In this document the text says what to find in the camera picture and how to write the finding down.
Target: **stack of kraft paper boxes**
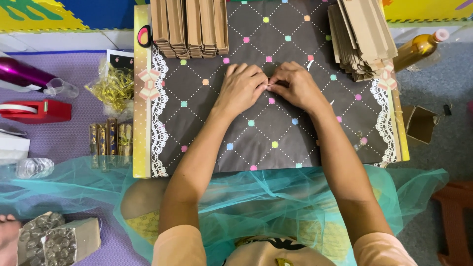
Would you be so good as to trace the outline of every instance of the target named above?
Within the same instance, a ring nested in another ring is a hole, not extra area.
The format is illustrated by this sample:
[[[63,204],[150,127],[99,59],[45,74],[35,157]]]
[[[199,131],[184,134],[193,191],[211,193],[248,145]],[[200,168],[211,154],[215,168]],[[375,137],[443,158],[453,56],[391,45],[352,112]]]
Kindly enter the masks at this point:
[[[228,54],[225,0],[151,0],[153,41],[167,58]]]
[[[107,172],[131,165],[133,124],[118,124],[116,118],[109,118],[106,124],[90,124],[89,136],[93,169]]]
[[[355,81],[380,78],[397,48],[378,0],[338,0],[328,15],[335,61]]]

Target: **white lace trim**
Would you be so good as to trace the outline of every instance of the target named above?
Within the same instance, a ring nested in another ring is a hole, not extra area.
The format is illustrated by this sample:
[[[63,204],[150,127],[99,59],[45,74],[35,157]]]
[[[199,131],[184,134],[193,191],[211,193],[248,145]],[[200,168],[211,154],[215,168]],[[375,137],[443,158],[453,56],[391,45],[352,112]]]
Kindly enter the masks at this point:
[[[151,177],[167,177],[169,175],[166,173],[163,163],[159,160],[159,155],[166,145],[168,135],[166,128],[159,120],[159,115],[163,113],[166,102],[169,100],[163,85],[161,85],[169,68],[166,66],[163,56],[159,54],[158,49],[154,45],[152,49],[151,66],[161,74],[155,83],[160,96],[156,100],[151,101]]]
[[[378,82],[379,79],[373,80],[370,91],[381,106],[381,112],[379,112],[378,120],[376,122],[376,129],[381,137],[383,137],[383,140],[387,143],[387,149],[383,155],[383,162],[395,162],[396,146],[394,142],[391,115],[389,112],[389,98],[387,91],[378,88]]]

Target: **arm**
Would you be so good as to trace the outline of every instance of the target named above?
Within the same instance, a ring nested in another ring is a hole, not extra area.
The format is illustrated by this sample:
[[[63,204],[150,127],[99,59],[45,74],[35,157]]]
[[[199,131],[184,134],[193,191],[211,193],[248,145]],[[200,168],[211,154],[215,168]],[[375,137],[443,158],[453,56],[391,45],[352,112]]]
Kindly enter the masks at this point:
[[[177,166],[160,208],[158,233],[188,224],[199,228],[197,204],[209,185],[223,136],[237,115],[251,107],[268,78],[255,66],[230,65],[204,126]]]
[[[289,87],[276,84],[280,80],[288,82]],[[309,72],[295,62],[285,62],[276,69],[269,84],[267,90],[310,115],[317,131],[322,168],[351,244],[373,232],[393,235],[358,155]]]

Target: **brown plastic stool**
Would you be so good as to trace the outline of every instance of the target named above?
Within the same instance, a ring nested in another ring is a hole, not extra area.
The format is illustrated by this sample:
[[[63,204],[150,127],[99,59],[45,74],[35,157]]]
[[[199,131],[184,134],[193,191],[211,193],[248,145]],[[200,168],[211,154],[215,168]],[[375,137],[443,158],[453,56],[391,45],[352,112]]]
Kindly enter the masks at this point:
[[[442,205],[448,255],[437,253],[443,266],[473,266],[463,218],[464,208],[473,208],[473,181],[449,182],[434,195]]]

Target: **teal tulle fabric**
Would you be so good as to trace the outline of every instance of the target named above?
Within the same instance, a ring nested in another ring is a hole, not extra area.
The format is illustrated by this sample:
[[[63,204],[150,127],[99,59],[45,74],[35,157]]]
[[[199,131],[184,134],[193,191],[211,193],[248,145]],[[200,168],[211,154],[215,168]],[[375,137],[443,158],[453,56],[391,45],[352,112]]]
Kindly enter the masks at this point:
[[[105,213],[107,219],[118,221],[117,229],[127,233],[133,248],[151,261],[152,245],[120,213],[123,194],[138,180],[132,178],[131,167],[104,173],[91,169],[90,162],[90,157],[81,157],[60,163],[41,180],[9,179],[0,172],[0,213],[27,219],[47,211],[67,214],[111,204],[113,213]],[[443,169],[365,165],[365,170],[395,234],[424,211],[432,193],[448,182]],[[209,266],[220,266],[238,239],[256,235],[297,237],[339,266],[356,265],[322,168],[215,174],[199,203],[199,219]]]

